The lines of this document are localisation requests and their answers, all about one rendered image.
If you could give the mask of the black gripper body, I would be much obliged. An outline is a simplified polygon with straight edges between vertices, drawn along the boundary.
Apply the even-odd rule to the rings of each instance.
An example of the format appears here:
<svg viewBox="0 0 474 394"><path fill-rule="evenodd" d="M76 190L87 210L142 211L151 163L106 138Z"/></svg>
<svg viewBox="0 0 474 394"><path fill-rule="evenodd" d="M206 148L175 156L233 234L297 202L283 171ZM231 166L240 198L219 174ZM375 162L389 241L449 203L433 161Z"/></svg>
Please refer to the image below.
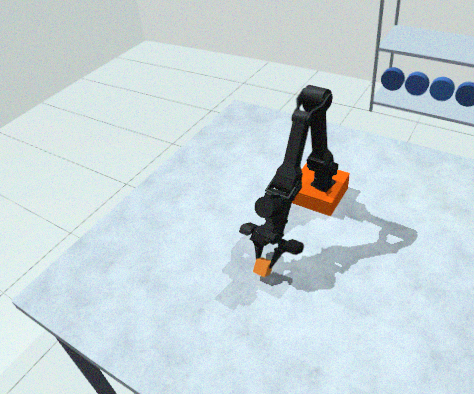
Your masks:
<svg viewBox="0 0 474 394"><path fill-rule="evenodd" d="M299 242L297 240L294 240L294 239L291 239L289 241L285 240L285 239L282 239L282 237L284 237L284 229L285 229L285 226L286 224L288 224L288 218L281 218L281 217L268 217L268 218L265 218L266 221L271 221L270 222L270 225L272 226L276 226L276 224L280 225L280 238L279 238L279 242L277 243L278 244L278 249L281 249L287 253L290 253L292 255L299 255L301 253L303 253L304 251L304 243L302 242ZM253 232L254 232L254 229L256 227L258 227L259 225L256 225L256 224L253 224L251 222L249 223L244 223L241 225L240 227L240 230L239 230L239 233L241 234L244 234L246 236L251 235L251 238L253 238Z"/></svg>

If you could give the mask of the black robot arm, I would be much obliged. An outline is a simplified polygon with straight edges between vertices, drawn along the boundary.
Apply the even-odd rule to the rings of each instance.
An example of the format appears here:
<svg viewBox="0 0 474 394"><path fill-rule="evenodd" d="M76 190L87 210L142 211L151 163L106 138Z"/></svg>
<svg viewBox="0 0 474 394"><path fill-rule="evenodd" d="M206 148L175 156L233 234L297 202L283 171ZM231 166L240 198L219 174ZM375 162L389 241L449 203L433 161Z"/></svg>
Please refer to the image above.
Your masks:
<svg viewBox="0 0 474 394"><path fill-rule="evenodd" d="M265 195L255 202L259 217L288 218L292 201L302 189L301 161L310 127L312 152L307 158L307 167L315 172L311 186L327 192L336 183L332 176L337 174L339 164L334 162L333 154L327 148L326 128L326 111L332 99L330 89L313 85L307 85L299 93L283 164L265 189ZM300 109L302 105L306 111ZM254 229L252 239L262 246L279 242L280 225L274 227L270 222Z"/></svg>

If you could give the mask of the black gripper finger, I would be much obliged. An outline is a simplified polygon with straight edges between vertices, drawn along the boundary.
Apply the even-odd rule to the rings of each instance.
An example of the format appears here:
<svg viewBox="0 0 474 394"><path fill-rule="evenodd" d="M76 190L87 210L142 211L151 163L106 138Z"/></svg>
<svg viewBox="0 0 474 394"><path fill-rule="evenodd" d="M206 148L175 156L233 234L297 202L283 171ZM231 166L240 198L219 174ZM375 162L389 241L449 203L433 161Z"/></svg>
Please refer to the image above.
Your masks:
<svg viewBox="0 0 474 394"><path fill-rule="evenodd" d="M262 252L263 252L263 248L264 246L262 246L260 243L258 243L257 241L254 241L251 237L249 238L253 244L254 244L254 247L255 247L255 255L256 255L256 260L261 258L261 255L262 255Z"/></svg>
<svg viewBox="0 0 474 394"><path fill-rule="evenodd" d="M276 264L276 262L279 260L279 258L284 254L286 253L285 251L281 250L281 249L278 249L277 248L274 248L274 255L273 255L273 258L271 260L271 263L270 263L270 267L269 269L272 269L273 266Z"/></svg>

